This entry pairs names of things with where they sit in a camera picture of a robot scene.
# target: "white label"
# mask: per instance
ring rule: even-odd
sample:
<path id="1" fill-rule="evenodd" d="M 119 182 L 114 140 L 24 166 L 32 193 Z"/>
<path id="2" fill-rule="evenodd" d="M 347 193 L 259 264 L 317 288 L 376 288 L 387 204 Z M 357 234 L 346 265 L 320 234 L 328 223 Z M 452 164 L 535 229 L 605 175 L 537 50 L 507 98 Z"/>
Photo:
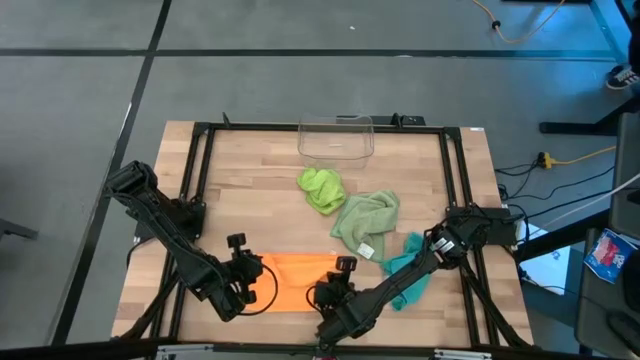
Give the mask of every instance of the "white label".
<path id="1" fill-rule="evenodd" d="M 440 249 L 440 251 L 442 251 L 443 254 L 446 254 L 447 251 L 451 250 L 452 247 L 453 247 L 453 243 L 448 242 L 447 245 L 443 246 L 442 249 Z"/>
<path id="2" fill-rule="evenodd" d="M 371 256 L 373 256 L 373 253 L 376 252 L 375 250 L 373 250 L 373 248 L 365 243 L 361 243 L 360 246 L 358 246 L 358 254 L 364 256 L 365 259 L 369 260 L 371 259 Z"/>
<path id="3" fill-rule="evenodd" d="M 438 240 L 435 244 L 434 244 L 434 248 L 436 250 L 439 250 L 441 247 L 444 246 L 444 244 L 447 243 L 447 240 L 445 238 L 441 238 L 440 240 Z"/>

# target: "green cloth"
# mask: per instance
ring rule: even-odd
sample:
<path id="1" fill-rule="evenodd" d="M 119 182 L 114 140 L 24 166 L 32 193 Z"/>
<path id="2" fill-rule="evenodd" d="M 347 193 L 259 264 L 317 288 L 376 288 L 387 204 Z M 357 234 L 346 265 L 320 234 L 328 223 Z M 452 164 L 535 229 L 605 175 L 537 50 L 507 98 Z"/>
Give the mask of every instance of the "green cloth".
<path id="1" fill-rule="evenodd" d="M 374 250 L 369 260 L 382 262 L 384 233 L 396 227 L 399 204 L 391 190 L 350 196 L 331 229 L 331 236 L 342 238 L 354 254 L 358 253 L 360 244 L 369 245 Z"/>
<path id="2" fill-rule="evenodd" d="M 416 257 L 418 251 L 420 251 L 420 248 L 422 248 L 423 241 L 424 238 L 422 235 L 418 233 L 409 234 L 407 241 L 404 243 L 404 254 L 384 261 L 382 263 L 382 269 L 384 269 L 384 272 L 387 275 L 391 275 L 411 262 L 413 258 Z M 393 309 L 396 311 L 400 311 L 407 305 L 417 303 L 420 299 L 420 296 L 424 292 L 424 289 L 427 287 L 427 284 L 429 284 L 430 279 L 431 275 L 423 276 L 422 278 L 420 278 L 420 280 L 409 286 L 400 295 L 393 298 L 393 300 L 391 300 L 391 306 L 393 307 Z"/>
<path id="3" fill-rule="evenodd" d="M 321 214 L 329 215 L 347 198 L 340 175 L 333 170 L 304 169 L 298 185 L 307 192 L 307 202 Z"/>

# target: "black floor stripe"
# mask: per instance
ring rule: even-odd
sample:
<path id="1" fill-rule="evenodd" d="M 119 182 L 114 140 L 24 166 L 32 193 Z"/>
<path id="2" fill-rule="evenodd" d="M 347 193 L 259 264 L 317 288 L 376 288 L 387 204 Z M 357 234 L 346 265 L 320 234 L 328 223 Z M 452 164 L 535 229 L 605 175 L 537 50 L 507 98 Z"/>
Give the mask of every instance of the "black floor stripe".
<path id="1" fill-rule="evenodd" d="M 167 21 L 167 15 L 170 7 L 171 0 L 164 0 L 162 8 L 160 9 L 158 21 L 156 22 L 156 27 L 149 43 L 148 51 L 157 49 L 164 25 Z M 138 75 L 138 80 L 131 97 L 129 111 L 127 111 L 127 116 L 125 117 L 122 130 L 120 131 L 120 136 L 116 141 L 115 150 L 111 157 L 106 175 L 111 174 L 122 165 L 127 144 L 129 143 L 133 125 L 140 108 L 142 95 L 144 94 L 144 90 L 149 79 L 153 59 L 153 56 L 147 56 L 142 63 L 142 68 L 140 69 L 140 74 Z M 60 316 L 58 317 L 58 322 L 55 326 L 55 331 L 51 341 L 52 345 L 63 345 L 67 342 L 69 331 L 73 325 L 73 319 L 82 296 L 84 284 L 91 268 L 91 262 L 93 261 L 93 256 L 98 245 L 98 240 L 100 239 L 100 233 L 102 232 L 107 210 L 109 209 L 109 202 L 109 199 L 99 196 L 97 203 L 94 206 L 90 223 L 88 224 L 82 239 L 80 257 L 78 258 L 78 262 L 74 268 L 73 278 L 68 286 L 68 290 L 66 291 L 62 310 L 59 313 Z"/>
<path id="2" fill-rule="evenodd" d="M 0 56 L 125 57 L 148 54 L 147 49 L 0 49 Z"/>
<path id="3" fill-rule="evenodd" d="M 160 49 L 156 57 L 460 57 L 613 61 L 609 50 Z"/>
<path id="4" fill-rule="evenodd" d="M 159 38 L 154 37 L 155 46 Z M 412 49 L 0 49 L 0 56 L 60 57 L 460 57 L 595 61 L 617 59 L 609 50 L 412 50 Z"/>

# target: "yellow cable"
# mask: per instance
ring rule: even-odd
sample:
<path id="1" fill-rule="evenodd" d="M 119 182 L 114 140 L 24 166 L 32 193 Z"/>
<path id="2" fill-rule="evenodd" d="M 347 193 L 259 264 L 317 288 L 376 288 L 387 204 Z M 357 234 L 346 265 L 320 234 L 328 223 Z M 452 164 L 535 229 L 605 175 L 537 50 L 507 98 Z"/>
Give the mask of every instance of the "yellow cable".
<path id="1" fill-rule="evenodd" d="M 502 38 L 502 40 L 504 42 L 506 42 L 507 44 L 517 44 L 517 43 L 520 43 L 520 42 L 525 42 L 525 41 L 529 40 L 529 38 L 532 37 L 535 33 L 537 33 L 538 30 L 540 30 L 544 26 L 544 24 L 547 23 L 547 21 L 551 20 L 553 15 L 555 15 L 558 12 L 558 10 L 560 10 L 560 7 L 562 7 L 562 5 L 564 5 L 565 1 L 566 0 L 560 1 L 558 6 L 556 6 L 556 8 L 553 9 L 551 14 L 549 14 L 549 16 L 542 22 L 542 24 L 538 25 L 537 28 L 533 29 L 533 31 L 531 31 L 530 33 L 528 33 L 527 35 L 525 35 L 525 36 L 523 36 L 521 38 L 518 38 L 518 39 L 507 39 L 507 38 L 505 38 L 504 35 L 502 35 L 502 31 L 500 31 L 500 26 L 499 25 L 495 27 L 495 30 L 498 33 L 498 35 L 500 35 L 500 38 Z M 473 2 L 476 5 L 480 6 L 482 8 L 482 10 L 484 10 L 487 13 L 487 15 L 489 15 L 489 17 L 491 18 L 491 22 L 495 23 L 496 21 L 498 21 L 498 20 L 496 20 L 496 17 L 493 16 L 493 13 L 491 13 L 491 10 L 489 10 L 488 7 L 482 5 L 482 3 L 480 1 L 478 1 L 478 0 L 473 0 Z"/>
<path id="2" fill-rule="evenodd" d="M 585 155 L 583 157 L 579 157 L 579 158 L 577 158 L 575 160 L 571 160 L 571 161 L 558 161 L 556 159 L 551 159 L 551 163 L 553 165 L 571 165 L 571 164 L 577 163 L 578 161 L 586 160 L 586 159 L 588 159 L 590 157 L 594 157 L 596 155 L 600 155 L 600 154 L 605 153 L 607 151 L 615 150 L 615 148 L 616 148 L 615 146 L 610 146 L 608 148 L 604 148 L 604 149 L 598 150 L 598 151 L 593 152 L 593 153 L 591 153 L 589 155 Z"/>

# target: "metal bracket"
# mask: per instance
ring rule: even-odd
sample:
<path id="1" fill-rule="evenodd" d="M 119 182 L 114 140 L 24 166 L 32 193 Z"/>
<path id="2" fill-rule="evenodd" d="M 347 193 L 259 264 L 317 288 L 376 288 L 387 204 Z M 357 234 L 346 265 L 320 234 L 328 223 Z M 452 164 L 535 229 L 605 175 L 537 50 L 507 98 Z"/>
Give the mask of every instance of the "metal bracket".
<path id="1" fill-rule="evenodd" d="M 156 360 L 168 360 L 171 355 L 199 354 L 213 352 L 213 344 L 189 344 L 158 346 Z"/>
<path id="2" fill-rule="evenodd" d="M 436 349 L 433 358 L 439 360 L 490 360 L 491 354 L 475 351 Z"/>
<path id="3" fill-rule="evenodd" d="M 462 134 L 460 133 L 460 128 L 457 127 L 444 127 L 443 128 L 444 133 L 447 134 L 447 136 L 451 139 L 453 139 L 454 141 L 461 141 L 462 140 Z"/>

